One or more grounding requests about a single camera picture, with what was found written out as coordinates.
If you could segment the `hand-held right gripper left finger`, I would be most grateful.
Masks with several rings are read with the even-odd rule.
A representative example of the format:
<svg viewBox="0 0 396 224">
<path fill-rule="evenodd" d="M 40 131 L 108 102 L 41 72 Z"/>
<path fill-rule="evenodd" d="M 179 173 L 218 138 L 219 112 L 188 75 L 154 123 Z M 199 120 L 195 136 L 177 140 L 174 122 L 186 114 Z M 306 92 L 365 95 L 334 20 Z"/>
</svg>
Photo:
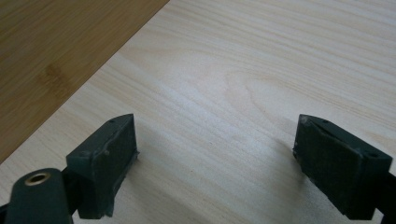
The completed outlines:
<svg viewBox="0 0 396 224">
<path fill-rule="evenodd" d="M 137 156 L 133 114 L 108 120 L 66 156 L 82 193 L 81 218 L 113 215 L 116 194 Z"/>
</svg>

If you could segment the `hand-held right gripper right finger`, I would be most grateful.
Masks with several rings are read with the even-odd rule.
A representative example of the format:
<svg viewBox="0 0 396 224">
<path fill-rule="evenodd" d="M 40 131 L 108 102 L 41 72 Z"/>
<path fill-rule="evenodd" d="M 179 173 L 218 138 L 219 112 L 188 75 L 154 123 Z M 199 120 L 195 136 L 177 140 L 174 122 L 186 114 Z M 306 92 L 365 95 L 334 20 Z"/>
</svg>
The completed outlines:
<svg viewBox="0 0 396 224">
<path fill-rule="evenodd" d="M 392 157 L 332 122 L 300 115 L 293 156 L 302 172 L 352 220 L 376 210 L 393 219 Z"/>
</svg>

